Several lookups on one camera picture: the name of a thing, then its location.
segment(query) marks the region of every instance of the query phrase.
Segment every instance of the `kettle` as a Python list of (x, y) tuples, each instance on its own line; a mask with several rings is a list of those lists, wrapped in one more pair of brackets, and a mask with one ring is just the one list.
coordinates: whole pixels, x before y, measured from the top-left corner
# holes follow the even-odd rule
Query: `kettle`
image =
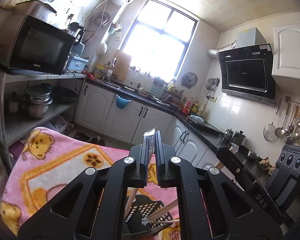
[(244, 140), (245, 137), (246, 136), (243, 134), (243, 131), (240, 131), (240, 132), (235, 131), (235, 133), (232, 136), (230, 142), (232, 142), (232, 143), (240, 146), (242, 144), (242, 142), (243, 142), (243, 140)]
[(227, 129), (223, 134), (223, 140), (230, 142), (233, 135), (233, 131), (231, 129)]
[(80, 26), (79, 23), (73, 22), (68, 25), (68, 30), (68, 33), (75, 37), (73, 46), (80, 44), (85, 32), (84, 27)]

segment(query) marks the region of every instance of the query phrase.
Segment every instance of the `cutting board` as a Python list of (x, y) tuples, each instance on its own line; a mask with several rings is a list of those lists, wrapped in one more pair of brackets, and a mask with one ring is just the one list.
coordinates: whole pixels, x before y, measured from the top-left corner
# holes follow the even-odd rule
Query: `cutting board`
[(120, 50), (117, 50), (113, 56), (117, 58), (115, 62), (115, 68), (113, 69), (113, 75), (117, 75), (117, 80), (123, 81), (128, 73), (132, 56), (123, 53)]

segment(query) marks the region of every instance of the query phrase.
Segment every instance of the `blue bucket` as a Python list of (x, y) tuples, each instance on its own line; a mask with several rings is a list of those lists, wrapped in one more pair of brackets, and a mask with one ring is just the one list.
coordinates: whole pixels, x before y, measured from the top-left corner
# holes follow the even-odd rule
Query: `blue bucket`
[(131, 102), (131, 99), (126, 99), (121, 96), (118, 96), (116, 105), (118, 108), (124, 109), (129, 102)]

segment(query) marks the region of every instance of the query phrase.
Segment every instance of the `black basket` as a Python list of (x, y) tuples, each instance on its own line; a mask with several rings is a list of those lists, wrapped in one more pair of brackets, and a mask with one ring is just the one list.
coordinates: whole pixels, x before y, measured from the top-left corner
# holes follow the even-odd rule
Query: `black basket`
[(129, 231), (129, 238), (128, 233), (125, 231), (122, 232), (122, 239), (137, 240), (147, 236), (155, 236), (161, 230), (169, 227), (171, 224), (160, 223), (160, 221), (173, 220), (169, 212), (164, 214), (159, 219), (155, 220), (158, 221), (158, 223), (147, 225), (141, 224), (141, 220), (143, 218), (151, 215), (163, 206), (164, 204), (160, 200), (152, 201), (145, 195), (136, 195), (135, 201), (132, 203), (129, 212), (124, 220)]

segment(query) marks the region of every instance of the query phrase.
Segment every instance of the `microwave oven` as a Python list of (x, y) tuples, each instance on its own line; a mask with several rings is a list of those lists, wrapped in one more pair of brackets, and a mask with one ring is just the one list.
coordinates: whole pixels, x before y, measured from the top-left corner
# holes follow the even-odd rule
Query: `microwave oven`
[(0, 63), (61, 75), (75, 37), (30, 15), (8, 17), (0, 29)]
[(223, 93), (275, 105), (276, 83), (269, 43), (222, 51), (218, 59)]

